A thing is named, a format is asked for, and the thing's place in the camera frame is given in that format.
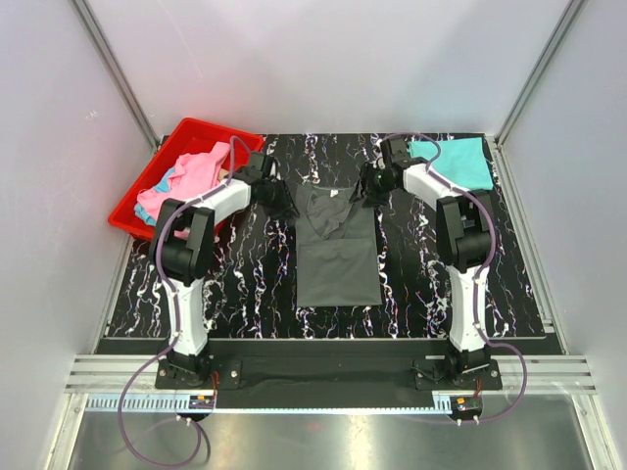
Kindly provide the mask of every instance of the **metal floor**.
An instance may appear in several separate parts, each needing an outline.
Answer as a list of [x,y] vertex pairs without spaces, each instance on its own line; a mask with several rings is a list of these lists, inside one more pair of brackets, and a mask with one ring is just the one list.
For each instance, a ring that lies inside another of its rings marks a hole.
[[[506,406],[486,397],[486,415]],[[136,447],[164,463],[183,460],[196,444],[192,429],[172,423],[145,430],[163,413],[128,413]],[[424,420],[436,421],[428,424]],[[526,397],[495,423],[458,428],[442,416],[215,414],[202,421],[211,441],[186,468],[203,469],[592,469],[569,397]],[[114,413],[86,412],[72,470],[148,469],[127,450]]]

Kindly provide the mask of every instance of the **black marble table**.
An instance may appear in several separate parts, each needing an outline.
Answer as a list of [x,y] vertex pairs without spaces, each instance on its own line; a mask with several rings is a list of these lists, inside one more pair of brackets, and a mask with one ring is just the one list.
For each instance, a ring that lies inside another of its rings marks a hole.
[[[377,155],[384,134],[269,135],[265,151],[281,174],[297,183],[348,187],[362,162]],[[438,139],[476,134],[430,134]],[[488,277],[486,315],[494,336],[542,337],[536,306],[499,176],[493,208],[498,249]],[[295,231],[270,221],[261,207],[228,219],[216,235],[213,267],[205,282],[206,326],[215,338],[435,338],[451,321],[451,285],[435,253],[435,212],[396,191],[376,213],[383,305],[296,307]],[[169,334],[168,303],[148,243],[135,241],[106,336],[159,338]]]

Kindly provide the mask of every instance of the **clothing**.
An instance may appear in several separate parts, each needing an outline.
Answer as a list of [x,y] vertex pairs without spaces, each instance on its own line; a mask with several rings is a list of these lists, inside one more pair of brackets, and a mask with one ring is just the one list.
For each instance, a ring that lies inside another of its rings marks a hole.
[[[442,148],[442,155],[433,163],[433,169],[462,188],[470,190],[494,188],[490,169],[483,155],[481,137],[443,140],[438,143]],[[435,157],[435,153],[435,146],[431,142],[410,142],[412,157],[430,160]]]
[[[164,177],[161,178],[161,181],[158,184],[153,186],[153,189],[157,191],[158,193],[167,193],[169,191],[168,178],[173,173],[174,173],[174,167],[166,171],[166,174],[164,174]],[[135,215],[141,218],[146,223],[146,225],[152,225],[153,227],[157,225],[157,220],[151,217],[146,212],[144,207],[139,203],[135,205]]]
[[355,188],[296,188],[296,305],[381,304],[374,209]]
[[141,191],[137,195],[135,214],[148,225],[155,225],[159,218],[161,205],[166,199],[188,201],[206,193],[218,183],[218,172],[230,146],[224,142],[216,142],[209,153],[184,154],[178,157],[173,171],[165,176],[167,190],[164,189],[164,180],[155,187]]

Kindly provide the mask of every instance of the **black mounting bracket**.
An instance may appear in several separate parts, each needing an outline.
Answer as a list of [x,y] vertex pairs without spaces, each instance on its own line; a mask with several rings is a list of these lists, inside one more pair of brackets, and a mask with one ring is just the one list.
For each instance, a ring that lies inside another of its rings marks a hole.
[[212,389],[214,383],[211,373],[217,372],[220,390],[236,390],[239,388],[242,375],[242,361],[239,359],[214,359],[212,355],[205,355],[206,376],[188,373],[172,365],[169,359],[159,361],[155,388],[161,390],[205,390]]
[[474,421],[483,413],[483,399],[480,396],[451,397],[451,414],[454,421]]
[[285,181],[272,176],[278,168],[275,157],[261,152],[251,152],[246,166],[233,175],[251,187],[251,202],[259,203],[269,218],[292,218],[300,214]]
[[389,193],[403,188],[403,172],[412,165],[425,163],[424,158],[413,158],[403,137],[381,141],[381,157],[376,162],[366,162],[360,170],[351,201],[364,199],[366,207],[388,204]]
[[413,362],[415,387],[421,392],[438,390],[464,390],[473,392],[477,389],[477,379],[481,379],[482,390],[502,390],[503,381],[499,364],[490,359],[487,367],[472,372],[448,375],[444,370],[443,358],[416,359]]

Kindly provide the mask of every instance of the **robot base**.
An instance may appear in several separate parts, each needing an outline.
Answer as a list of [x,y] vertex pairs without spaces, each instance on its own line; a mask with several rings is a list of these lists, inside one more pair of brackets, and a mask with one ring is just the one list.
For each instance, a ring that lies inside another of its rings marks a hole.
[[464,390],[474,392],[477,379],[481,379],[481,390],[502,390],[499,364],[490,360],[487,368],[459,374],[455,377],[443,370],[444,359],[417,359],[413,362],[415,387],[422,392],[438,390]]
[[211,374],[218,376],[220,390],[239,388],[242,361],[238,359],[214,359],[209,355],[209,343],[196,356],[169,352],[159,361],[155,388],[160,390],[212,389]]

